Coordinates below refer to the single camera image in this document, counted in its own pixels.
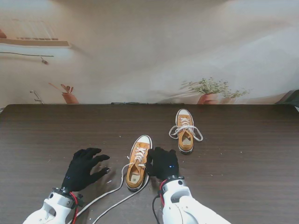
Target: white wall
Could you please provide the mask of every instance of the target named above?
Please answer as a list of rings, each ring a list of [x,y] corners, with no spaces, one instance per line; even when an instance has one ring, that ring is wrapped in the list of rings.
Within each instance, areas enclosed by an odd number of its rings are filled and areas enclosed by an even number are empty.
[[[74,86],[80,103],[196,103],[182,83],[210,76],[252,89],[238,103],[274,103],[299,86],[298,12],[298,0],[0,0],[2,16],[48,21],[73,45],[0,45],[55,56],[0,54],[0,106],[33,103],[32,89],[63,103],[48,82]]]

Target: robotic arm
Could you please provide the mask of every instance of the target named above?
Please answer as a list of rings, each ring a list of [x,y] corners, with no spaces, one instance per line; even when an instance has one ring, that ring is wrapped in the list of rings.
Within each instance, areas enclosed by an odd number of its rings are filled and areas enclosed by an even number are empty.
[[[91,169],[98,162],[110,158],[107,155],[94,157],[100,152],[101,149],[99,148],[77,151],[65,174],[61,189],[53,189],[49,197],[44,200],[42,208],[28,216],[23,224],[65,224],[70,212],[76,209],[77,206],[82,207],[83,205],[82,196],[75,197],[72,191],[83,190],[110,171],[109,168],[103,168],[99,172],[90,175]]]
[[[164,224],[230,224],[213,210],[196,201],[185,181],[174,179],[163,186]]]
[[[230,224],[192,197],[184,178],[178,176],[178,159],[174,150],[150,149],[146,169],[150,176],[165,180],[159,191],[164,199],[164,224]]]
[[[54,189],[44,200],[42,208],[28,216],[23,224],[65,224],[66,217],[74,207],[71,196]]]

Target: shoe toe cap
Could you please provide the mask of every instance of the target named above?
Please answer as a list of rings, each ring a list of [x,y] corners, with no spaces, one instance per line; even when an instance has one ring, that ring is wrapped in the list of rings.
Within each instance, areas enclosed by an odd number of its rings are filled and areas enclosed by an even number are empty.
[[[137,141],[150,144],[150,138],[147,135],[140,136],[140,138]]]
[[[178,112],[179,115],[190,115],[191,114],[189,113],[189,111],[187,111],[186,109],[181,109],[179,112]]]

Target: white shoelace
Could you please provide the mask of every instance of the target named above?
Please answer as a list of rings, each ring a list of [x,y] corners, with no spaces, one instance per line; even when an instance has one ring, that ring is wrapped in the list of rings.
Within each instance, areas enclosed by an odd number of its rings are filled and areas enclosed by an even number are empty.
[[[134,160],[138,160],[139,162],[142,161],[142,159],[144,158],[144,155],[146,154],[146,148],[140,148],[140,147],[136,147],[137,150],[136,150],[136,154],[135,154],[135,159]],[[145,165],[144,164],[138,164],[138,166],[140,167],[144,167]]]
[[[178,127],[178,126],[173,126],[170,131],[169,131],[169,136],[172,137],[173,139],[178,139],[178,133],[180,133],[182,130],[188,130],[194,137],[194,139],[196,139],[197,141],[202,141],[204,138],[202,137],[202,134],[200,133],[200,131],[198,130],[197,127],[193,126],[193,125],[190,125],[190,119],[188,118],[181,118],[181,124],[182,126],[181,127]],[[195,133],[194,133],[194,129],[198,132],[198,134],[200,135],[200,139],[198,139],[196,136],[195,136]]]
[[[116,188],[116,189],[114,189],[114,190],[111,190],[111,191],[109,191],[109,192],[107,192],[107,193],[105,193],[105,194],[103,194],[103,195],[97,197],[96,199],[94,199],[92,202],[90,202],[88,205],[86,205],[86,206],[85,206],[85,207],[84,207],[84,208],[77,214],[77,217],[80,216],[84,211],[86,211],[86,210],[87,210],[92,204],[94,204],[96,201],[100,200],[101,198],[105,197],[106,195],[109,195],[109,194],[111,194],[111,193],[113,193],[113,192],[116,192],[117,190],[121,189],[121,187],[122,187],[122,185],[123,185],[123,183],[124,183],[124,169],[125,169],[125,167],[127,167],[127,166],[129,166],[129,165],[131,165],[131,164],[133,164],[133,163],[129,163],[129,164],[127,164],[126,166],[124,166],[124,167],[122,168],[122,170],[121,170],[121,184],[120,184],[120,186],[119,186],[118,188]],[[148,182],[149,182],[149,176],[146,175],[145,183],[144,183],[144,185],[143,185],[138,191],[136,191],[135,193],[133,193],[133,194],[129,195],[128,197],[122,199],[120,202],[114,204],[114,205],[111,206],[109,209],[107,209],[106,211],[104,211],[101,215],[99,215],[99,216],[95,219],[95,221],[93,222],[93,224],[95,224],[95,223],[96,223],[96,222],[97,222],[103,215],[105,215],[107,212],[109,212],[112,208],[116,207],[116,206],[119,205],[120,203],[126,201],[127,199],[131,198],[132,196],[134,196],[134,195],[138,194],[140,191],[142,191],[142,190],[145,188],[145,186],[148,184]]]

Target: canvas sneaker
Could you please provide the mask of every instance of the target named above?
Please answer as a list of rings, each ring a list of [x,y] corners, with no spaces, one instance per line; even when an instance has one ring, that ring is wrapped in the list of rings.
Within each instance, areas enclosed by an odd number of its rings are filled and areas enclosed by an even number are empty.
[[[152,148],[152,141],[149,136],[142,135],[134,143],[131,149],[130,162],[128,167],[126,184],[129,190],[137,191],[143,185],[145,177],[145,163],[148,150]]]
[[[195,136],[194,129],[200,135]],[[183,154],[188,154],[193,150],[193,139],[202,141],[203,137],[197,127],[194,126],[192,115],[186,109],[180,109],[176,115],[176,125],[169,131],[169,136],[178,139],[178,149]]]

